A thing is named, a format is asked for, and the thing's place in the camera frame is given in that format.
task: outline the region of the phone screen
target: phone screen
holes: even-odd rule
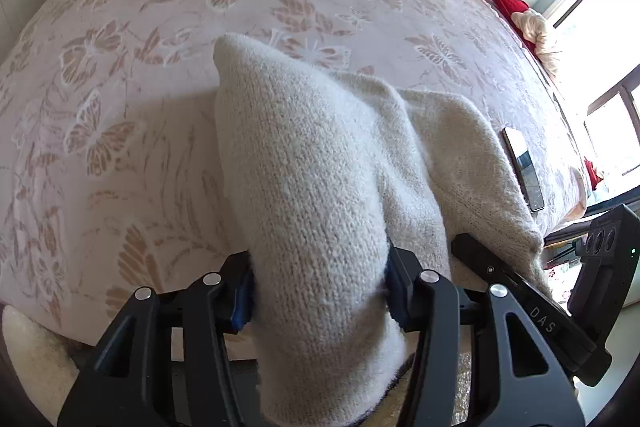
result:
[[[542,198],[538,175],[531,161],[529,148],[524,136],[513,127],[505,127],[502,133],[511,154],[513,168],[520,182],[520,188],[527,203],[529,203],[529,208],[532,212],[542,210],[545,208],[545,201]]]

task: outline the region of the floral pattern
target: floral pattern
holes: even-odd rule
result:
[[[482,0],[47,0],[0,66],[0,299],[95,343],[139,285],[183,288],[246,245],[222,196],[217,37],[466,96],[526,136],[543,232],[584,202],[539,69]]]

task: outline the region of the white sweater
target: white sweater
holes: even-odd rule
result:
[[[406,353],[386,312],[387,234],[423,267],[469,232],[539,287],[542,236],[488,122],[459,96],[319,71],[243,36],[217,40],[218,146],[257,280],[264,414],[341,427],[384,394]]]

